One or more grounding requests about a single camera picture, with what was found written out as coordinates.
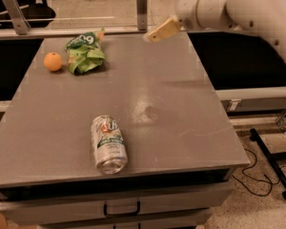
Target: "can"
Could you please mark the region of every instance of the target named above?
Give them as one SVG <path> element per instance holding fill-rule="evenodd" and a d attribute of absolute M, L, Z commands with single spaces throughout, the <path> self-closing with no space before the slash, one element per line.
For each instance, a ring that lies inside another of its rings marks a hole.
<path fill-rule="evenodd" d="M 92 149 L 96 169 L 102 174 L 115 174 L 128 162 L 124 140 L 116 120 L 103 114 L 91 126 Z"/>

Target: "floor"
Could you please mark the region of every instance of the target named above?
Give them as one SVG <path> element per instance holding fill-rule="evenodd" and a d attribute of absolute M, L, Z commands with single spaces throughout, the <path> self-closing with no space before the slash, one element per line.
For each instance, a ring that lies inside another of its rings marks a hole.
<path fill-rule="evenodd" d="M 231 117 L 231 122 L 243 147 L 253 152 L 257 157 L 256 166 L 245 173 L 260 180 L 266 180 L 264 176 L 266 175 L 273 183 L 278 181 L 277 176 L 256 142 L 250 139 L 250 130 L 255 128 L 259 132 L 271 153 L 286 151 L 286 134 L 283 134 L 275 125 L 276 118 L 276 114 Z M 249 151 L 247 154 L 251 160 L 250 166 L 252 166 L 255 162 L 255 156 Z M 286 176 L 286 161 L 279 163 L 279 166 L 284 166 L 282 171 Z M 208 220 L 205 228 L 286 229 L 286 200 L 281 194 L 285 191 L 282 184 L 279 182 L 273 185 L 271 193 L 265 196 L 271 189 L 270 184 L 245 177 L 242 169 L 236 170 L 235 177 L 256 195 L 251 194 L 239 181 L 233 178 L 234 192 L 222 206 L 214 208 L 214 214 Z"/>

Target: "can label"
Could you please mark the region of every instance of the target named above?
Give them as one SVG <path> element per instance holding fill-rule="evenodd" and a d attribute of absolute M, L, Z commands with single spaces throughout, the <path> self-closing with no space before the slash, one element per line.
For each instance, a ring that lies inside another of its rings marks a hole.
<path fill-rule="evenodd" d="M 111 174 L 121 170 L 127 163 L 127 155 L 116 120 L 110 115 L 101 115 L 92 122 L 91 131 L 96 168 L 102 172 L 102 166 L 107 166 L 106 173 Z"/>

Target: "green chip bag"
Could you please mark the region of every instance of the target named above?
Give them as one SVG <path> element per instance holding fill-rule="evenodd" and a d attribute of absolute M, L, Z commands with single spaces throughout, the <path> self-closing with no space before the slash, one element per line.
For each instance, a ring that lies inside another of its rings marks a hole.
<path fill-rule="evenodd" d="M 73 74 L 83 74 L 100 66 L 105 59 L 101 50 L 101 42 L 105 30 L 87 32 L 72 39 L 66 45 L 69 55 L 68 70 Z"/>

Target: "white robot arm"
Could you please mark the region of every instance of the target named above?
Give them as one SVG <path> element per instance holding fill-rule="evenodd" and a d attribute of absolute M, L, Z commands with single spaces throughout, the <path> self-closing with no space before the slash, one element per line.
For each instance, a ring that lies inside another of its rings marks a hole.
<path fill-rule="evenodd" d="M 176 17 L 145 38 L 156 42 L 181 27 L 186 31 L 246 31 L 267 41 L 286 63 L 286 0 L 179 0 Z"/>

